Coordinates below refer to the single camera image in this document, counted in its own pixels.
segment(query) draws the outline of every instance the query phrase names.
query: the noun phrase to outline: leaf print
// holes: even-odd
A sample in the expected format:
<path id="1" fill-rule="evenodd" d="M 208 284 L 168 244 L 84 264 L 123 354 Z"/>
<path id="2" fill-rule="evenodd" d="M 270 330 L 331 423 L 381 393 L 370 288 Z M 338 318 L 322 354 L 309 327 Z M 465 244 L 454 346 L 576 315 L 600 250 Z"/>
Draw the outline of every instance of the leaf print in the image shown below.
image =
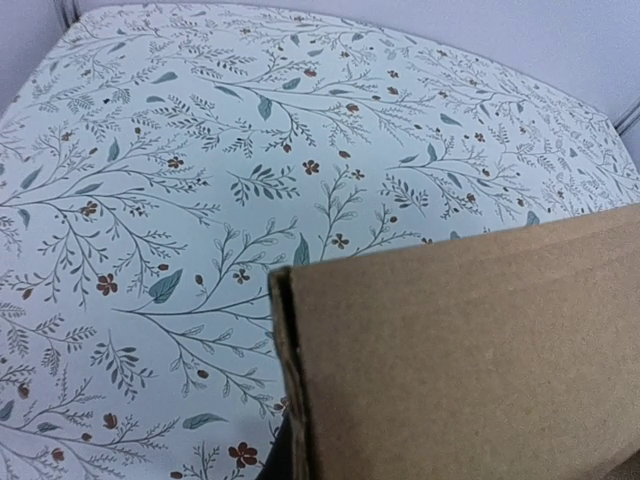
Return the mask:
<path id="1" fill-rule="evenodd" d="M 300 85 L 300 79 L 299 78 L 294 78 L 294 79 L 289 80 L 288 82 L 286 82 L 284 85 L 282 85 L 282 89 L 283 90 L 293 90 L 298 85 Z"/>
<path id="2" fill-rule="evenodd" d="M 180 283 L 180 277 L 182 277 L 182 269 L 154 283 L 149 288 L 149 296 L 153 298 L 153 303 L 159 304 L 169 300 L 178 283 Z"/>
<path id="3" fill-rule="evenodd" d="M 0 408 L 0 422 L 6 422 L 11 418 L 14 403 L 13 400 L 9 400 L 4 407 Z"/>
<path id="4" fill-rule="evenodd" d="M 109 155 L 107 156 L 107 162 L 113 162 L 120 155 L 120 145 L 118 145 L 118 140 L 113 139 L 113 143 L 109 147 Z"/>
<path id="5" fill-rule="evenodd" d="M 75 194 L 76 195 L 85 195 L 90 192 L 94 192 L 102 186 L 102 183 L 92 183 L 91 185 L 87 185 L 86 187 L 81 188 Z"/>
<path id="6" fill-rule="evenodd" d="M 27 175 L 22 181 L 22 183 L 20 184 L 20 187 L 23 190 L 26 190 L 27 188 L 29 188 L 31 184 L 35 181 L 35 179 L 38 178 L 38 175 L 40 175 L 40 170 L 42 170 L 42 167 L 40 167 L 37 170 L 34 170 L 29 175 Z"/>
<path id="7" fill-rule="evenodd" d="M 429 161 L 435 162 L 438 159 L 438 154 L 436 153 L 436 149 L 433 145 L 429 144 L 427 147 L 427 153 L 429 154 Z"/>
<path id="8" fill-rule="evenodd" d="M 116 44 L 111 50 L 109 50 L 107 53 L 112 53 L 115 52 L 116 50 L 120 50 L 121 48 L 123 48 L 126 45 L 126 43 L 124 42 L 120 42 L 118 44 Z"/>
<path id="9" fill-rule="evenodd" d="M 447 125 L 457 125 L 458 127 L 461 127 L 462 125 L 460 125 L 460 123 L 458 123 L 457 121 L 455 121 L 453 118 L 451 118 L 449 115 L 445 115 L 444 113 L 440 114 L 440 120 L 442 120 L 443 123 L 446 123 Z"/>
<path id="10" fill-rule="evenodd" d="M 527 223 L 525 226 L 530 227 L 531 225 L 540 225 L 540 219 L 535 213 L 529 211 L 529 213 L 527 213 Z"/>
<path id="11" fill-rule="evenodd" d="M 26 229 L 29 226 L 29 220 L 31 220 L 31 215 L 25 209 L 21 208 L 18 210 L 18 215 L 22 218 L 22 223 L 24 223 L 24 228 Z"/>
<path id="12" fill-rule="evenodd" d="M 263 120 L 267 120 L 271 116 L 272 102 L 266 97 L 260 96 L 260 105 L 258 105 L 258 112 Z"/>
<path id="13" fill-rule="evenodd" d="M 294 265 L 309 265 L 309 244 L 305 238 L 300 234 L 300 243 L 293 255 Z"/>
<path id="14" fill-rule="evenodd" d="M 239 98 L 240 100 L 242 100 L 242 97 L 240 97 L 240 95 L 238 95 L 236 92 L 234 92 L 230 88 L 222 87 L 222 86 L 218 85 L 218 86 L 216 86 L 216 90 L 220 90 L 222 93 L 226 93 L 227 95 L 231 95 L 232 97 L 236 97 L 236 98 Z"/>
<path id="15" fill-rule="evenodd" d="M 489 110 L 487 110 L 487 107 L 484 106 L 484 103 L 480 104 L 480 110 L 482 110 L 487 117 L 491 118 L 491 115 L 489 114 Z"/>
<path id="16" fill-rule="evenodd" d="M 177 78 L 178 78 L 178 76 L 175 73 L 167 72 L 164 75 L 162 75 L 161 77 L 155 79 L 151 83 L 153 83 L 154 85 L 157 85 L 158 83 L 170 82 L 171 80 L 175 80 Z"/>
<path id="17" fill-rule="evenodd" d="M 402 160 L 400 160 L 400 163 L 411 163 L 411 162 L 413 162 L 416 158 L 418 158 L 418 155 L 412 155 L 411 157 L 403 158 Z"/>
<path id="18" fill-rule="evenodd" d="M 214 415 L 213 413 L 201 413 L 200 415 L 187 418 L 182 422 L 182 428 L 186 430 L 196 430 L 197 428 L 212 422 L 228 422 L 228 420 L 219 415 Z"/>
<path id="19" fill-rule="evenodd" d="M 462 185 L 460 184 L 460 180 L 458 180 L 458 177 L 456 177 L 453 173 L 447 173 L 447 177 L 449 177 L 449 180 L 451 180 L 456 187 L 462 188 Z"/>
<path id="20" fill-rule="evenodd" d="M 47 433 L 47 432 L 52 432 L 54 430 L 58 430 L 60 427 L 57 426 L 57 425 L 54 425 L 53 423 L 42 422 L 42 423 L 38 424 L 38 426 L 36 428 L 38 429 L 38 432 L 40 432 L 40 433 Z"/>

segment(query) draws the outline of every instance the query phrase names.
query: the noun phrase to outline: botanical pattern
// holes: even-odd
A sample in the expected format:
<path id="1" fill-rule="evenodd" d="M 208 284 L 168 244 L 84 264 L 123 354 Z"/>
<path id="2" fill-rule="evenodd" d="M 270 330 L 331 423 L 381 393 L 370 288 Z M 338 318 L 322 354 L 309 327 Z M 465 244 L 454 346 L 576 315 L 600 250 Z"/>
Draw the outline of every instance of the botanical pattern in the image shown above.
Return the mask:
<path id="1" fill-rule="evenodd" d="M 472 54 L 268 8 L 89 13 L 0 121 L 0 477 L 254 478 L 287 407 L 267 272 L 639 185 L 604 115 Z"/>

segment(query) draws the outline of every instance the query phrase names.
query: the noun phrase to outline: cardboard flap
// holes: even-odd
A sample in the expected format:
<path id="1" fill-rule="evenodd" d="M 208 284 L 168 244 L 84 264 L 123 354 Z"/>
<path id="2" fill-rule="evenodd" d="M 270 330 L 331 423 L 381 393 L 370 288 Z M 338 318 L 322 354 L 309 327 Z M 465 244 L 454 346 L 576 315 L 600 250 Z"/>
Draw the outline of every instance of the cardboard flap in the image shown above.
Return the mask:
<path id="1" fill-rule="evenodd" d="M 271 288 L 297 479 L 595 479 L 640 449 L 640 206 Z"/>

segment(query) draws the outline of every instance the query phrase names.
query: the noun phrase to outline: white wall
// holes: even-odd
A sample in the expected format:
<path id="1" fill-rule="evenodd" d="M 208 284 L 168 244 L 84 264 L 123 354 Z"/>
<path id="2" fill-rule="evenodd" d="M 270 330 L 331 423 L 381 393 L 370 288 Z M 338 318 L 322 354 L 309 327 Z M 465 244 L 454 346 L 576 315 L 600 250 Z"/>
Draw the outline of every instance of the white wall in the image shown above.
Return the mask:
<path id="1" fill-rule="evenodd" d="M 61 35 L 52 0 L 0 0 L 0 114 Z"/>
<path id="2" fill-rule="evenodd" d="M 80 0 L 86 11 L 114 0 Z M 117 0 L 117 3 L 135 3 Z M 368 20 L 498 60 L 615 119 L 640 95 L 638 0 L 254 0 Z"/>

